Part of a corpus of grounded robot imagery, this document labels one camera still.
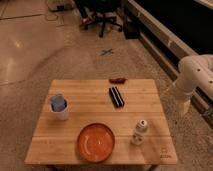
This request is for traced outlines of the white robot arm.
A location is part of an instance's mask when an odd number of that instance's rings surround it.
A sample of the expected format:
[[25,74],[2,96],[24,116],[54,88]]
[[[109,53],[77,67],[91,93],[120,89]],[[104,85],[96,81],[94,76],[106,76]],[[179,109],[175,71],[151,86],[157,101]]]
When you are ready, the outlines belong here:
[[197,87],[213,100],[212,54],[186,56],[179,61],[178,69],[177,79],[164,91],[164,94],[175,98],[181,115],[188,112]]

